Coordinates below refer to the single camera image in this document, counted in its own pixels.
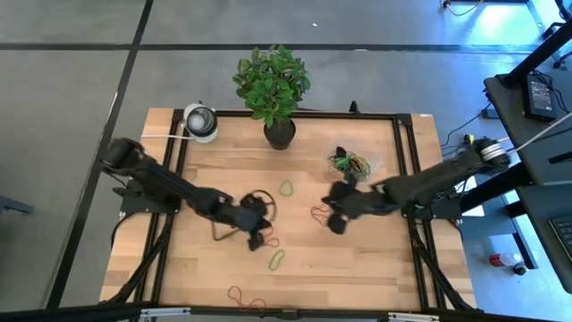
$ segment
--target black plant pot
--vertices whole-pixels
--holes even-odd
[[[285,149],[290,145],[296,134],[296,124],[292,120],[288,122],[274,122],[270,127],[265,125],[265,136],[270,145],[278,150]]]

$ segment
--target yellow cable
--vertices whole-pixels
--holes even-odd
[[[467,14],[467,13],[472,12],[474,9],[476,9],[477,6],[479,6],[480,4],[482,4],[483,1],[484,1],[484,0],[479,1],[478,4],[475,4],[471,9],[465,11],[464,13],[455,13],[455,12],[450,8],[450,5],[447,5],[447,9],[449,9],[449,11],[450,11],[453,15],[460,17],[460,16],[462,16],[462,15],[465,15],[465,14]]]

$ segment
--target potted plant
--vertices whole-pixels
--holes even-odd
[[[307,76],[301,59],[282,45],[268,53],[254,48],[251,60],[239,60],[239,73],[232,77],[239,85],[236,93],[254,111],[253,119],[265,120],[265,136],[275,149],[287,148],[294,138],[296,125],[289,115],[310,89]]]

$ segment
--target wooden table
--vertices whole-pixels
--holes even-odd
[[[441,162],[433,117],[412,117],[421,167]],[[150,109],[143,132],[167,134],[171,118],[172,109]],[[331,233],[310,216],[310,208],[320,205],[320,198],[340,178],[324,166],[323,152],[335,140],[355,141],[362,150],[381,156],[383,162],[369,182],[399,175],[391,122],[296,119],[294,141],[288,149],[276,151],[265,140],[263,123],[247,117],[218,120],[215,141],[189,143],[183,177],[236,199],[252,190],[269,191],[278,205],[273,236],[280,240],[280,247],[251,252],[245,233],[213,241],[210,222],[184,204],[174,221],[161,303],[236,307],[227,296],[229,288],[236,285],[242,290],[243,302],[261,298],[273,308],[419,309],[407,223],[399,211],[389,216],[362,216],[352,221],[343,235]],[[407,144],[404,129],[402,137]],[[166,139],[141,142],[149,155],[163,159]],[[407,146],[404,150],[408,173],[412,174]],[[279,193],[285,180],[293,183],[291,197]],[[367,189],[365,184],[360,185],[360,189]],[[119,229],[101,300],[119,291],[139,264],[148,225],[149,215],[140,214]],[[217,228],[221,233],[230,229],[223,225]],[[458,231],[446,221],[434,221],[433,235],[443,273],[465,301],[475,305]],[[268,263],[277,250],[284,250],[286,255],[280,267],[270,271]],[[150,296],[153,276],[152,268],[145,299]],[[425,268],[427,290],[434,305],[430,276]]]

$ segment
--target gray floor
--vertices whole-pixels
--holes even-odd
[[[129,43],[144,3],[1,0],[0,42]],[[558,16],[554,3],[534,3],[545,24]],[[456,8],[460,12],[469,6]],[[523,5],[487,4],[454,17],[439,10],[439,1],[420,0],[359,4],[162,0],[155,2],[143,37],[144,43],[529,45],[538,41],[537,26]],[[525,57],[344,51],[296,55],[307,62],[313,84],[302,106],[345,111],[355,99],[367,112],[430,113],[442,141],[448,131],[486,105],[483,79],[510,71]],[[0,194],[37,209],[32,216],[12,212],[0,216],[1,311],[35,309],[43,303],[126,56],[126,52],[0,51]],[[242,106],[233,94],[231,75],[243,56],[249,53],[139,52],[114,136],[137,138],[150,107],[184,107],[200,99],[215,108]],[[478,120],[454,135],[453,141],[465,132],[506,136],[500,122]],[[97,186],[63,297],[65,306],[97,302],[120,203],[111,193],[113,186],[106,177]],[[465,245],[477,303],[492,313],[569,319],[572,312],[565,303],[572,296],[559,288],[532,228],[526,231],[536,241],[541,269],[522,277],[483,264],[493,250],[513,250],[510,237]],[[549,299],[548,304],[531,305],[541,298]]]

